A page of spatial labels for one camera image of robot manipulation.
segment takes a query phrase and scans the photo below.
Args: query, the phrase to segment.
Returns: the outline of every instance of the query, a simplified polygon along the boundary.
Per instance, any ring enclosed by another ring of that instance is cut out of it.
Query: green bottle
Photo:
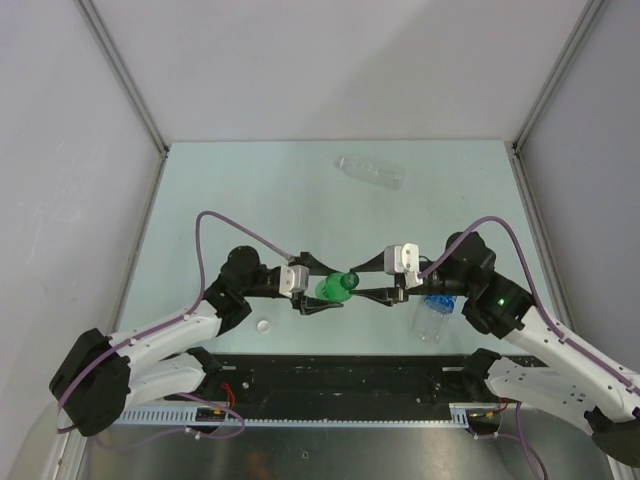
[[[346,302],[351,298],[351,290],[360,283],[358,275],[352,272],[332,273],[316,286],[316,297],[331,302]]]

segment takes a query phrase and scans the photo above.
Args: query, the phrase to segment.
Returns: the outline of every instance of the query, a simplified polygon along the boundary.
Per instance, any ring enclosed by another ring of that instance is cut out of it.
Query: plastic bottle
[[[456,297],[429,295],[420,298],[413,314],[413,328],[426,342],[438,343],[455,308]]]
[[[351,298],[351,290],[360,283],[358,275],[352,272],[332,273],[316,286],[316,297],[331,302],[346,302]]]
[[[402,186],[405,176],[404,168],[384,160],[341,157],[336,160],[335,165],[351,178],[392,190],[398,190]]]

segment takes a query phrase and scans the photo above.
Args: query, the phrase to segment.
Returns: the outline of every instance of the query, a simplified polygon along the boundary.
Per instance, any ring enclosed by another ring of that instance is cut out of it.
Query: gray wall
[[[70,0],[0,13],[0,478],[36,479],[48,383],[107,328],[159,157]]]
[[[610,2],[525,144],[577,330],[640,370],[640,2]]]

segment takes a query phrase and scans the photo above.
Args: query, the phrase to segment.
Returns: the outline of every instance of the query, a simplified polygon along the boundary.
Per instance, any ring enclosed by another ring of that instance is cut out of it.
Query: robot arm
[[[459,235],[452,235],[447,246]],[[467,388],[476,400],[498,396],[530,404],[576,425],[617,460],[640,467],[638,374],[606,357],[560,322],[554,320],[552,332],[543,319],[547,314],[535,305],[532,295],[494,271],[495,260],[495,253],[472,233],[446,261],[424,275],[420,272],[432,262],[420,260],[417,245],[392,245],[351,271],[384,271],[393,275],[394,285],[351,293],[386,306],[406,302],[411,295],[467,297],[462,313],[474,328],[523,348],[556,372],[523,368],[480,349],[463,369]],[[237,247],[195,309],[171,316],[179,321],[160,328],[166,319],[160,320],[145,330],[155,329],[153,333],[137,342],[133,340],[138,333],[135,330],[105,336],[94,329],[81,335],[51,381],[50,390],[60,401],[87,365],[128,340],[128,345],[97,365],[64,403],[81,434],[95,435],[125,409],[152,399],[179,392],[207,396],[219,387],[221,367],[206,350],[185,349],[237,326],[251,312],[247,297],[288,300],[301,315],[342,307],[341,303],[305,294],[310,275],[326,276],[335,271],[307,252],[269,269],[260,263],[253,248]],[[623,374],[624,381],[611,370]]]
[[[459,235],[452,235],[447,247]],[[463,369],[476,400],[503,397],[532,405],[582,429],[613,458],[640,467],[640,375],[604,355],[541,310],[529,292],[496,273],[496,255],[477,233],[464,238],[424,278],[418,272],[432,262],[415,266],[418,255],[411,244],[387,247],[352,271],[385,271],[394,275],[394,286],[352,294],[386,306],[416,294],[467,297],[462,314],[476,330],[526,350],[555,371],[523,368],[480,349]]]
[[[188,349],[191,345],[222,335],[242,322],[251,313],[247,297],[282,298],[301,315],[342,307],[305,295],[310,275],[333,272],[308,252],[292,258],[288,265],[269,269],[260,263],[255,249],[237,247],[195,308],[181,309],[146,326],[144,338],[135,340],[140,335],[137,330],[111,336],[97,329],[83,333],[49,389],[60,402],[88,365],[124,344],[97,364],[64,402],[65,412],[82,435],[100,433],[125,409],[149,400],[180,392],[208,396],[219,387],[221,367],[206,350]]]

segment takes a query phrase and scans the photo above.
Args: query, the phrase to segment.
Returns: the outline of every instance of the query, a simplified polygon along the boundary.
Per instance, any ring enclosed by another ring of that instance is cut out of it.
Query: table
[[[360,182],[334,165],[365,157],[405,169],[399,190]],[[331,141],[176,143],[171,147],[139,253],[119,328],[128,330],[193,303],[198,291],[194,222],[215,210],[283,249],[310,251],[347,270],[395,243],[417,243],[437,258],[449,235],[484,215],[506,219],[517,233],[547,308],[549,293],[504,144],[499,141]],[[496,270],[526,286],[506,233],[480,229],[497,255]],[[269,266],[282,259],[228,225],[205,219],[207,281],[228,252],[252,245]],[[391,286],[392,277],[362,275],[361,288]],[[462,317],[463,299],[436,343],[412,329],[418,299],[387,308],[362,298],[342,309],[301,317],[286,300],[251,299],[237,328],[205,342],[212,351],[264,354],[447,355],[479,347],[522,351],[476,332]],[[267,320],[261,333],[257,324]]]

